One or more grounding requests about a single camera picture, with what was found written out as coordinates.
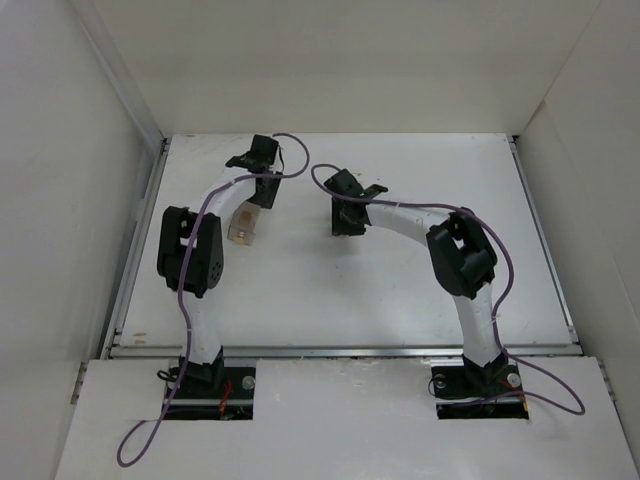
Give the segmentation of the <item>clear plastic box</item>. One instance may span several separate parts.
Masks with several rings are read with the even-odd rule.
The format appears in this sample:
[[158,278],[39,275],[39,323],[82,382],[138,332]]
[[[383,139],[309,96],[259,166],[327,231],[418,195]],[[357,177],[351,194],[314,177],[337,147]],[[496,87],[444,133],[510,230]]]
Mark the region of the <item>clear plastic box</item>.
[[249,201],[243,202],[234,211],[229,227],[227,238],[244,246],[251,246],[255,239],[255,227],[261,212],[261,208]]

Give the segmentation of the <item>wood cube block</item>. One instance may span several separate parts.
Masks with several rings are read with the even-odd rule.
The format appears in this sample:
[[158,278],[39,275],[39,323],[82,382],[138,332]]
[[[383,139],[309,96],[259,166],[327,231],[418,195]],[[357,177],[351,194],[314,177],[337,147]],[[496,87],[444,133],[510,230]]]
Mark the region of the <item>wood cube block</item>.
[[257,220],[257,217],[253,212],[249,210],[244,210],[240,213],[238,217],[238,225],[242,229],[252,230],[255,226],[256,220]]

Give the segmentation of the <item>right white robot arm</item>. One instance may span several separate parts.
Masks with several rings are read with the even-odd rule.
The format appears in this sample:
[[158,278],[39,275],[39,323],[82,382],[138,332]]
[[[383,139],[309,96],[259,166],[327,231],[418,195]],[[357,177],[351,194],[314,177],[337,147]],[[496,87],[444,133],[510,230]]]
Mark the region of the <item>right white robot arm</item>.
[[473,395],[489,390],[508,360],[494,332],[492,282],[497,255],[474,214],[458,207],[438,216],[407,206],[374,184],[363,188],[347,169],[322,184],[331,195],[332,234],[361,236],[383,228],[426,247],[436,281],[451,295],[463,335],[463,377]]

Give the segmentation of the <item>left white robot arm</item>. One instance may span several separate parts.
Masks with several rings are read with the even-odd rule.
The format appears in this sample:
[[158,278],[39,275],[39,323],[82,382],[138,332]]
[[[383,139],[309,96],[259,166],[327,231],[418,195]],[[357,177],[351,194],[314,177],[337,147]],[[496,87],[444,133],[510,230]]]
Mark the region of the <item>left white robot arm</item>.
[[162,215],[158,274],[177,293],[188,340],[179,367],[183,396],[219,395],[225,382],[223,349],[213,322],[203,314],[204,300],[224,269],[226,231],[238,232],[233,217],[247,206],[251,214],[270,209],[279,189],[274,170],[280,145],[269,136],[253,137],[247,152],[225,163],[221,177],[187,206],[169,206]]

